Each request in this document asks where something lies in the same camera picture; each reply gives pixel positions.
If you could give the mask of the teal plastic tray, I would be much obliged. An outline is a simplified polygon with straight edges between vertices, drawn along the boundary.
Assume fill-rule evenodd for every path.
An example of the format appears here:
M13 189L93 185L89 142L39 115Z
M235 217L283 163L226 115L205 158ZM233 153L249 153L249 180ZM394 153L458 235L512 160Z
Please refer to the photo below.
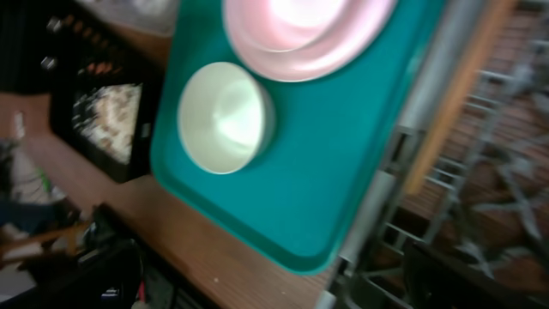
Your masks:
M281 267L323 271L347 237L445 6L401 0L372 46L332 75L262 79L274 102L274 138L249 166L214 175L196 166L178 139L178 102L202 66L236 63L237 56L220 2L182 2L152 138L153 175Z

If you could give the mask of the pink plate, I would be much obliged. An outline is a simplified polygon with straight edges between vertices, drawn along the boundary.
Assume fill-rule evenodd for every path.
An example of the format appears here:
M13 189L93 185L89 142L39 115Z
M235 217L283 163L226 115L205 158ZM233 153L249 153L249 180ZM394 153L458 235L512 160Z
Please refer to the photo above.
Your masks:
M277 82L307 82L352 62L383 31L395 0L225 1L224 28L239 60Z

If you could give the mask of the white bowl with food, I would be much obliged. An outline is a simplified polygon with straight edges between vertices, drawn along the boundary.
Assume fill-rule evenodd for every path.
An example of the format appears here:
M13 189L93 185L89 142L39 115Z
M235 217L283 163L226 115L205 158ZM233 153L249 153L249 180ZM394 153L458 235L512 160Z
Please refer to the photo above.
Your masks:
M186 82L178 111L178 137L203 171L235 173L261 155L275 134L270 95L244 68L207 64Z

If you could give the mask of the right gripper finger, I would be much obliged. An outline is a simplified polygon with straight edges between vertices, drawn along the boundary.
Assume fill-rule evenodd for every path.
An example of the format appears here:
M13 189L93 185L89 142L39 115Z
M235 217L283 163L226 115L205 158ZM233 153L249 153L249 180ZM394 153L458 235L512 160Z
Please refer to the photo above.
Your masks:
M404 282L414 308L528 309L532 301L422 243L404 251Z

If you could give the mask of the spilled rice and nuts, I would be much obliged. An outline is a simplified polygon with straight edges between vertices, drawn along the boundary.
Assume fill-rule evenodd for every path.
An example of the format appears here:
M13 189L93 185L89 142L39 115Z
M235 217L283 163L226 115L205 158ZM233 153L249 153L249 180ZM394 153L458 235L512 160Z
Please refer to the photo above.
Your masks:
M130 163L141 84L93 88L73 105L72 127L118 163Z

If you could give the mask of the black plastic tray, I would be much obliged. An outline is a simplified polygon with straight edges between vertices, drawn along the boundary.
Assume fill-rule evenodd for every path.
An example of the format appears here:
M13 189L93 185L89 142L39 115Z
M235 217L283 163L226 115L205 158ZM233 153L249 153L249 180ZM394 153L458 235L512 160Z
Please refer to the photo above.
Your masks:
M162 71L83 16L53 16L46 30L56 52L42 62L53 132L117 183L149 173Z

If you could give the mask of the grey dishwasher rack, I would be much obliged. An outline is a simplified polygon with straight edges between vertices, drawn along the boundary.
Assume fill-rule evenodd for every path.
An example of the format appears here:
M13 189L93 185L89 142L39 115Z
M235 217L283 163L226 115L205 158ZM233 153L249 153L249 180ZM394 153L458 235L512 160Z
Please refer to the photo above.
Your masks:
M420 191L403 190L487 3L445 10L318 307L414 308L412 243L547 307L547 2L516 1Z

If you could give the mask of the wooden chopstick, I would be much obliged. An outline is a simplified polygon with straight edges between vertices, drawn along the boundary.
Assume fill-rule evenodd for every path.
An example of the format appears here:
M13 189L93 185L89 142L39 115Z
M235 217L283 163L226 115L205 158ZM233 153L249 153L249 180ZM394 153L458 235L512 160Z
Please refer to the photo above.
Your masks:
M516 0L490 0L481 12L472 38L468 41L464 54L460 58L456 73L449 83L404 183L403 190L406 194L416 194L420 191L425 182L425 176L430 172L448 134L459 118L462 102L472 89L478 70L488 59L498 32L515 6Z

